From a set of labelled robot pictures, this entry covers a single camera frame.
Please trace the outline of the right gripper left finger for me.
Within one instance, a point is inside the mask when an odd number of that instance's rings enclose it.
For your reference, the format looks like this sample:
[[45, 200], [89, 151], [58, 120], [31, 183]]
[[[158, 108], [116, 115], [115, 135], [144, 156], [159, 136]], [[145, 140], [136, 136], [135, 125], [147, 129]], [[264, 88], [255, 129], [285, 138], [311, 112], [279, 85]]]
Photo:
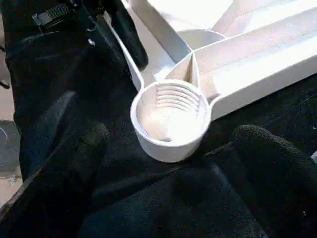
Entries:
[[68, 135], [0, 209], [2, 238], [74, 238], [107, 151], [97, 121]]

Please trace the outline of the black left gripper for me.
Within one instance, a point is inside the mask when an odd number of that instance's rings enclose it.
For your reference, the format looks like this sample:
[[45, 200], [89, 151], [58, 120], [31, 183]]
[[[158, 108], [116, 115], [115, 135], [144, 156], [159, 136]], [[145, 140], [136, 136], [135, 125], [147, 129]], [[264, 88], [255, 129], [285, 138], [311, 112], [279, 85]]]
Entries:
[[130, 53], [139, 70], [148, 65], [148, 55], [138, 36], [130, 14], [120, 0], [60, 0], [57, 5], [32, 18], [40, 28], [50, 28], [67, 19], [79, 21], [85, 28], [89, 44], [98, 57], [119, 75], [129, 74], [122, 48], [108, 24], [97, 19], [110, 9], [111, 25]]

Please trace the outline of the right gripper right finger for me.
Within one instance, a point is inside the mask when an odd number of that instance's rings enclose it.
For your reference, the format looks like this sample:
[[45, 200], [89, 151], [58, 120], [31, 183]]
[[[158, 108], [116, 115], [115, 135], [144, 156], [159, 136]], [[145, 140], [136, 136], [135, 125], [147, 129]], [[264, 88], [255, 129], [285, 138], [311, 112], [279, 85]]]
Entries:
[[233, 133], [258, 206], [277, 238], [317, 236], [317, 165], [291, 142], [262, 127]]

